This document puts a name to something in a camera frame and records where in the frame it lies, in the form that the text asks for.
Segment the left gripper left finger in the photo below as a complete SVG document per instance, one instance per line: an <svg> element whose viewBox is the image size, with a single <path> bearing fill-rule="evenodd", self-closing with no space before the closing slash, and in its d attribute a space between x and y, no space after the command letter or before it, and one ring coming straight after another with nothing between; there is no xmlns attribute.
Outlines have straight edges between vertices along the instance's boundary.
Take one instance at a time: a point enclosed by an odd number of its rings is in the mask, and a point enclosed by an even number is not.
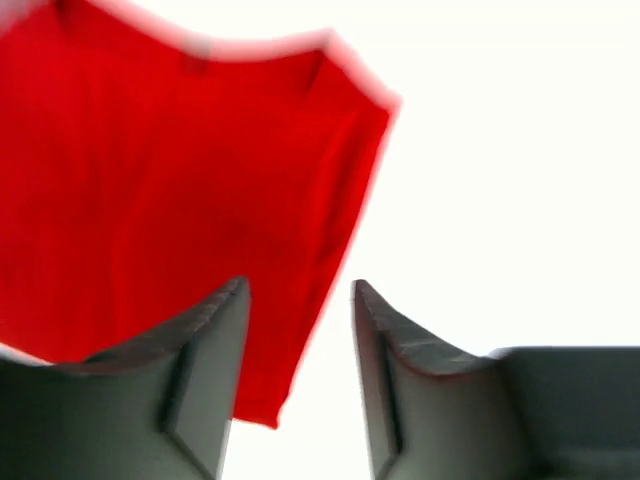
<svg viewBox="0 0 640 480"><path fill-rule="evenodd" d="M1 360L5 479L214 479L250 310L236 277L79 363Z"/></svg>

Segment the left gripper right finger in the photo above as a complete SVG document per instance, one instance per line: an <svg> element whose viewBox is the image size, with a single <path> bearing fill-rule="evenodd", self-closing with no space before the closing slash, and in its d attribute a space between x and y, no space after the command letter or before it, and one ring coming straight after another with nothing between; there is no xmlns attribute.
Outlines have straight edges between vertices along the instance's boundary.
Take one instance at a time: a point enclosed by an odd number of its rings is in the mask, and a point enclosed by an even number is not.
<svg viewBox="0 0 640 480"><path fill-rule="evenodd" d="M531 346L472 355L353 285L376 479L635 479L639 351Z"/></svg>

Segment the red t shirt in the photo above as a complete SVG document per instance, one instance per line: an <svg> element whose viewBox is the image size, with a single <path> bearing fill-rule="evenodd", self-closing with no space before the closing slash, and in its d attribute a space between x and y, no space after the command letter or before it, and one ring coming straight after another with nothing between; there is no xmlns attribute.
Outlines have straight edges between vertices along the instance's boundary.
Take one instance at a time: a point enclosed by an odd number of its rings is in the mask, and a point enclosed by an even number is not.
<svg viewBox="0 0 640 480"><path fill-rule="evenodd" d="M1 36L1 339L71 362L252 291L233 415L276 427L397 98L332 34L204 56L87 1Z"/></svg>

